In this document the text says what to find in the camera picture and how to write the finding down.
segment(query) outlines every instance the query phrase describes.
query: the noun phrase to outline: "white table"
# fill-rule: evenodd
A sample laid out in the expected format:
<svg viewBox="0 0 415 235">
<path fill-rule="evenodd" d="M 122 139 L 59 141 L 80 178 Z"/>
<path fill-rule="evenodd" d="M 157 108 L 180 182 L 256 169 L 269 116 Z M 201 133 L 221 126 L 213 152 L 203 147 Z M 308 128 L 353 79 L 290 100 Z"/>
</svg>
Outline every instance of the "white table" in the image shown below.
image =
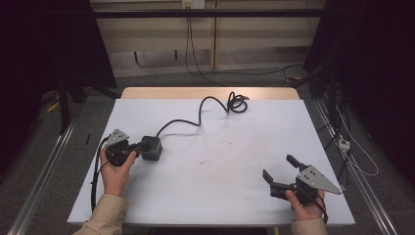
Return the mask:
<svg viewBox="0 0 415 235">
<path fill-rule="evenodd" d="M 119 128 L 135 143 L 144 135 L 156 135 L 172 119 L 198 121 L 202 99 L 181 97 L 189 94 L 183 90 L 193 88 L 140 89 L 141 95 L 149 92 L 149 96 L 156 90 L 176 93 L 176 99 L 150 96 L 151 99 L 117 100 L 103 138 Z M 224 99 L 233 88 L 195 89 L 204 90 L 198 93 L 200 96 L 210 92 Z M 265 168 L 275 181 L 294 183 L 299 172 L 286 161 L 288 154 L 316 166 L 340 188 L 303 101 L 296 96 L 292 100 L 267 99 L 266 94 L 290 93 L 292 89 L 234 90 L 251 96 L 245 113 L 226 115 L 215 101 L 206 101 L 203 126 L 174 123 L 161 133 L 163 151 L 158 162 L 136 160 L 124 191 L 130 204 L 125 223 L 153 227 L 289 224 L 295 216 L 289 202 L 270 197 L 269 185 L 262 178 Z M 253 100 L 255 97 L 266 100 Z M 69 223 L 83 223 L 91 214 L 92 172 L 93 163 Z M 100 181 L 97 198 L 102 193 Z M 325 202 L 329 225 L 354 224 L 343 195 L 326 193 Z"/>
</svg>

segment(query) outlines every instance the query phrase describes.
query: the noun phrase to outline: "hand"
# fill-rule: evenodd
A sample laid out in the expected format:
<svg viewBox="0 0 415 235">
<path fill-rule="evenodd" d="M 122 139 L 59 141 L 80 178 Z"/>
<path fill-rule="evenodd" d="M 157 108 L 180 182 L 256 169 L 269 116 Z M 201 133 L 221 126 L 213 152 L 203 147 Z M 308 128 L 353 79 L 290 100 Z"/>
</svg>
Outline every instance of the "hand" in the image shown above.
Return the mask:
<svg viewBox="0 0 415 235">
<path fill-rule="evenodd" d="M 125 163 L 120 167 L 116 167 L 107 163 L 108 159 L 105 155 L 106 151 L 107 147 L 104 147 L 100 153 L 101 165 L 104 165 L 101 168 L 101 174 L 104 181 L 104 193 L 120 197 L 128 182 L 129 170 L 134 164 L 137 153 L 135 151 L 131 152 Z"/>
<path fill-rule="evenodd" d="M 323 190 L 318 190 L 318 195 L 320 195 L 321 199 L 324 200 Z M 303 206 L 297 198 L 296 194 L 291 190 L 286 191 L 286 196 L 288 201 L 290 201 L 291 206 L 294 209 L 294 212 L 296 212 L 297 221 L 321 218 L 323 212 L 320 209 L 318 209 L 314 203 L 311 202 L 309 205 Z M 320 199 L 320 197 L 317 197 L 316 202 L 324 208 L 323 202 Z"/>
</svg>

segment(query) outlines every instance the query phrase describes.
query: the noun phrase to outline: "black device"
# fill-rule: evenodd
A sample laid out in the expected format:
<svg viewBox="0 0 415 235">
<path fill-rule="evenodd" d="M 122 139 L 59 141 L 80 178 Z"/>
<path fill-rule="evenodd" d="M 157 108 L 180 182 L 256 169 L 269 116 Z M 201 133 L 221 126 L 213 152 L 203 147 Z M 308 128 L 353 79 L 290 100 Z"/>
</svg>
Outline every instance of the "black device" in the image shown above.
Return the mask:
<svg viewBox="0 0 415 235">
<path fill-rule="evenodd" d="M 129 144 L 129 136 L 119 129 L 115 129 L 107 141 L 106 156 L 114 166 L 122 166 L 132 151 L 141 154 L 144 160 L 158 161 L 161 156 L 162 145 L 159 137 L 144 136 L 142 141 Z"/>
<path fill-rule="evenodd" d="M 300 170 L 296 177 L 296 183 L 282 184 L 274 182 L 271 175 L 264 169 L 262 177 L 269 184 L 271 188 L 271 197 L 288 200 L 285 192 L 292 190 L 300 203 L 307 205 L 318 197 L 318 189 L 328 191 L 335 194 L 342 194 L 330 180 L 328 180 L 316 167 L 313 165 L 301 164 L 293 156 L 287 155 L 287 161 L 295 168 Z"/>
</svg>

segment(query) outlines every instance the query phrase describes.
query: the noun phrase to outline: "black cable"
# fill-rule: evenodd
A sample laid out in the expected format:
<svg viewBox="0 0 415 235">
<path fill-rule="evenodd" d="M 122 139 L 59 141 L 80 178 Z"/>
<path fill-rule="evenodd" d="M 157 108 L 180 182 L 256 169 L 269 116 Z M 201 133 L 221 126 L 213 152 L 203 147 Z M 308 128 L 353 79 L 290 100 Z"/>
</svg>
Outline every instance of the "black cable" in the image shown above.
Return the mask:
<svg viewBox="0 0 415 235">
<path fill-rule="evenodd" d="M 97 198 L 98 176 L 100 175 L 101 168 L 104 166 L 104 165 L 102 165 L 101 168 L 98 170 L 98 162 L 99 162 L 99 159 L 100 159 L 100 153 L 101 153 L 101 149 L 103 148 L 104 143 L 107 142 L 107 140 L 109 138 L 110 138 L 110 136 L 104 138 L 101 141 L 100 146 L 98 147 L 98 150 L 97 150 L 97 155 L 95 157 L 95 168 L 94 168 L 94 174 L 93 174 L 92 182 L 91 182 L 91 184 L 92 184 L 92 187 L 91 187 L 91 209 L 92 209 L 92 211 L 94 211 L 95 207 L 97 206 L 97 203 L 96 203 L 97 199 L 96 198 Z"/>
<path fill-rule="evenodd" d="M 190 74 L 193 74 L 193 75 L 201 75 L 201 76 L 204 77 L 204 79 L 206 81 L 208 81 L 210 83 L 213 83 L 213 84 L 216 84 L 216 85 L 225 86 L 225 85 L 223 85 L 221 83 L 218 83 L 218 82 L 214 82 L 214 81 L 209 80 L 207 77 L 205 77 L 205 75 L 209 75 L 209 74 L 267 75 L 267 74 L 272 74 L 272 73 L 276 73 L 276 72 L 279 72 L 279 71 L 282 71 L 284 73 L 284 75 L 285 75 L 285 70 L 286 69 L 293 68 L 293 67 L 302 67 L 302 65 L 300 65 L 300 64 L 295 64 L 295 65 L 286 66 L 286 67 L 284 67 L 282 69 L 273 70 L 273 71 L 266 71 L 266 72 L 259 72 L 259 73 L 235 72 L 235 71 L 209 71 L 209 72 L 202 72 L 200 70 L 200 68 L 199 68 L 198 61 L 197 61 L 196 55 L 195 55 L 195 46 L 194 46 L 194 43 L 193 43 L 192 20 L 190 18 L 187 19 L 187 35 L 188 36 L 187 36 L 186 53 L 185 53 L 186 70 Z M 188 64 L 187 64 L 187 54 L 188 54 L 188 51 L 189 51 L 189 39 L 190 39 L 191 44 L 192 44 L 193 58 L 194 58 L 194 61 L 195 61 L 195 64 L 196 64 L 196 68 L 198 69 L 198 72 L 199 73 L 196 73 L 196 72 L 191 71 L 189 69 Z"/>
<path fill-rule="evenodd" d="M 101 92 L 102 94 L 104 94 L 104 95 L 106 95 L 106 96 L 108 96 L 112 99 L 119 99 L 121 97 L 121 94 L 119 94 L 117 92 L 114 92 L 114 91 L 110 90 L 107 87 L 103 87 L 102 85 L 98 85 L 94 81 L 89 80 L 88 78 L 86 78 L 85 76 L 82 76 L 79 73 L 72 72 L 71 75 L 79 83 L 82 83 L 82 84 L 84 83 L 86 86 L 90 86 L 90 87 L 94 88 L 95 90 Z"/>
<path fill-rule="evenodd" d="M 336 134 L 335 134 L 335 136 L 331 139 L 331 141 L 326 145 L 326 147 L 324 148 L 324 150 L 326 150 L 327 149 L 327 147 L 329 147 L 329 145 L 334 141 L 334 140 L 337 140 L 338 138 L 337 138 L 337 136 L 339 135 L 339 133 L 340 133 L 340 131 L 341 131 L 341 125 L 339 124 L 339 129 L 336 131 Z M 340 152 L 340 148 L 339 148 L 339 146 L 338 146 L 338 151 L 339 151 L 339 154 L 340 154 L 340 157 L 341 157 L 341 159 L 342 159 L 342 161 L 343 161 L 343 164 L 342 164 L 342 168 L 341 168 L 341 170 L 339 171 L 339 173 L 338 173 L 338 175 L 337 175 L 337 179 L 338 180 L 340 180 L 340 177 L 342 176 L 342 173 L 343 173 L 343 171 L 346 169 L 346 184 L 345 184 L 345 186 L 347 186 L 348 185 L 348 171 L 347 171 L 347 168 L 346 168 L 346 163 L 347 163 L 347 159 L 343 159 L 343 157 L 342 157 L 342 153 Z"/>
<path fill-rule="evenodd" d="M 324 203 L 324 199 L 320 195 L 317 195 L 317 196 L 320 198 L 321 203 L 323 204 L 323 208 L 326 209 L 326 204 Z"/>
<path fill-rule="evenodd" d="M 346 129 L 347 129 L 347 138 L 346 138 L 346 140 L 348 141 L 348 143 L 350 143 L 350 148 L 348 149 L 348 152 L 347 152 L 348 158 L 346 158 L 346 159 L 343 158 L 342 152 L 339 149 L 339 154 L 340 154 L 340 157 L 343 160 L 343 164 L 342 164 L 341 170 L 338 173 L 337 179 L 339 180 L 340 177 L 342 176 L 343 171 L 346 170 L 346 183 L 345 183 L 345 186 L 347 186 L 348 185 L 348 169 L 347 169 L 347 165 L 346 164 L 347 164 L 348 159 L 350 158 L 350 154 L 351 154 L 351 141 L 350 141 L 350 135 L 349 135 L 349 133 L 350 133 L 350 118 L 349 118 L 348 113 L 347 113 L 347 111 L 346 111 L 346 109 L 344 107 L 344 104 L 342 104 L 341 107 L 342 107 L 341 113 L 345 113 L 346 114 L 346 118 L 347 118 L 347 126 L 346 126 Z"/>
<path fill-rule="evenodd" d="M 187 65 L 187 52 L 188 52 L 188 49 L 189 49 L 189 38 L 190 38 L 191 43 L 192 43 L 193 58 L 195 60 L 196 68 L 198 69 L 199 73 L 193 73 L 192 71 L 189 70 L 189 67 Z M 225 85 L 223 85 L 219 82 L 215 82 L 215 81 L 212 81 L 212 80 L 208 79 L 207 77 L 205 77 L 205 75 L 199 69 L 198 61 L 196 60 L 196 55 L 195 55 L 195 45 L 193 44 L 192 20 L 190 18 L 187 18 L 187 43 L 186 43 L 185 63 L 186 63 L 186 69 L 189 73 L 194 74 L 194 75 L 201 75 L 204 78 L 204 80 L 209 82 L 209 83 L 212 83 L 212 84 L 215 84 L 215 85 L 218 85 L 218 86 L 226 87 Z"/>
<path fill-rule="evenodd" d="M 285 74 L 285 69 L 283 69 L 283 75 L 284 75 L 284 80 L 283 80 L 283 84 L 281 85 L 281 87 L 284 87 L 284 85 L 287 81 L 287 77 L 286 77 L 286 74 Z"/>
<path fill-rule="evenodd" d="M 101 172 L 101 169 L 103 169 L 103 167 L 105 165 L 107 165 L 110 161 L 106 161 L 103 165 L 101 165 L 100 169 L 98 170 L 98 174 Z"/>
<path fill-rule="evenodd" d="M 329 125 L 331 125 L 332 123 L 331 122 L 328 122 L 327 124 L 325 124 L 325 125 L 323 125 L 323 126 L 321 126 L 321 127 L 318 127 L 317 129 L 315 129 L 315 131 L 317 132 L 317 133 L 320 133 L 322 130 L 324 130 L 325 128 L 327 128 L 327 126 L 329 126 Z"/>
<path fill-rule="evenodd" d="M 335 135 L 333 136 L 333 138 L 330 139 L 329 143 L 327 143 L 326 146 L 324 147 L 325 151 L 327 150 L 327 148 L 329 148 L 329 146 L 333 143 L 333 141 L 337 140 L 339 132 L 340 132 L 340 126 L 341 124 L 339 124 L 339 127 L 335 130 Z"/>
<path fill-rule="evenodd" d="M 161 132 L 166 127 L 168 127 L 169 125 L 171 125 L 172 123 L 175 123 L 175 122 L 185 122 L 185 123 L 192 124 L 192 125 L 195 125 L 195 126 L 201 126 L 202 125 L 202 106 L 203 106 L 204 102 L 208 99 L 213 99 L 217 103 L 219 103 L 219 105 L 223 108 L 223 110 L 226 112 L 226 114 L 229 114 L 229 111 L 232 111 L 232 112 L 237 113 L 237 114 L 243 113 L 248 108 L 248 104 L 247 104 L 247 102 L 245 102 L 246 98 L 243 95 L 235 95 L 235 92 L 233 92 L 233 91 L 229 94 L 228 102 L 226 103 L 226 107 L 215 97 L 207 96 L 202 101 L 201 105 L 199 106 L 199 123 L 194 123 L 194 122 L 191 122 L 191 121 L 185 120 L 185 119 L 174 119 L 174 120 L 170 121 L 169 123 L 167 123 L 165 126 L 163 126 L 159 130 L 159 132 L 157 133 L 156 137 L 159 137 Z"/>
<path fill-rule="evenodd" d="M 311 29 L 310 18 L 307 18 L 307 21 L 308 21 L 308 29 L 310 30 L 311 37 L 314 40 L 314 33 L 312 32 L 312 29 Z"/>
</svg>

